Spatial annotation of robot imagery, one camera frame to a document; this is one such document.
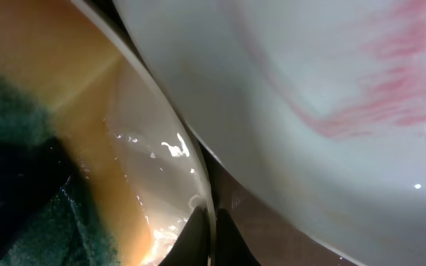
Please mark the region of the green yellow sponge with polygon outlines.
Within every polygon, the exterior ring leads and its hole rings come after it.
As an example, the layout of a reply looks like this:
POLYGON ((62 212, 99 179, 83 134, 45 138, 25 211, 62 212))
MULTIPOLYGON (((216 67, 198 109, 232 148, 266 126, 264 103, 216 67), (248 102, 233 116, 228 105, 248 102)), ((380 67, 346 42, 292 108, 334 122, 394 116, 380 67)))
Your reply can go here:
POLYGON ((125 60, 70 1, 0 1, 0 265, 139 265, 107 112, 125 60))

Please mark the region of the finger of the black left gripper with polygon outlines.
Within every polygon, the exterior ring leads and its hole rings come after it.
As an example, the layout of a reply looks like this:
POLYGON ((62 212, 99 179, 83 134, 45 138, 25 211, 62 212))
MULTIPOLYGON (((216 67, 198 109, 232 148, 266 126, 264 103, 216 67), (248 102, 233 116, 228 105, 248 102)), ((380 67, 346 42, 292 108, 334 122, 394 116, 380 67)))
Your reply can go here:
POLYGON ((0 260, 76 165, 57 138, 38 145, 0 141, 0 260))

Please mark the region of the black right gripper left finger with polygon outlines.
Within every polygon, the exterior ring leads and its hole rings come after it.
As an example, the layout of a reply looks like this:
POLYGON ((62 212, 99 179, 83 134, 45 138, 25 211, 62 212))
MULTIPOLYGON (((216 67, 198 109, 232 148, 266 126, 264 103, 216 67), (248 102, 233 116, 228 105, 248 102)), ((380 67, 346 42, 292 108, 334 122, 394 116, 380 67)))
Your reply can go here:
POLYGON ((207 266, 210 226, 207 211, 196 207, 172 249, 159 266, 207 266))

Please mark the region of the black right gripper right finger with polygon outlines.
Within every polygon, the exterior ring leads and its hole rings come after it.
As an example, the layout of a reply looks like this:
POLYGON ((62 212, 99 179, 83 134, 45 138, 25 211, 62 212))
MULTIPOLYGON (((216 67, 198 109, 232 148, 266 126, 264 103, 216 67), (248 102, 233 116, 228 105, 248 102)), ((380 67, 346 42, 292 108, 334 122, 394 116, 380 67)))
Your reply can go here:
POLYGON ((229 212, 217 210, 217 235, 214 264, 216 266, 260 266, 249 250, 229 212))

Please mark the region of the pink plate with red stain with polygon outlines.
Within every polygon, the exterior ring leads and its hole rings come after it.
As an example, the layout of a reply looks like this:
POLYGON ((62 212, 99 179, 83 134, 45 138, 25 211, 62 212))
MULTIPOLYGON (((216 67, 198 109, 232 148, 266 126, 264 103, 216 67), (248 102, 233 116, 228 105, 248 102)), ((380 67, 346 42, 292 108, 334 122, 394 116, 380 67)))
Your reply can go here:
POLYGON ((115 6, 244 188, 359 265, 426 265, 426 0, 115 6))

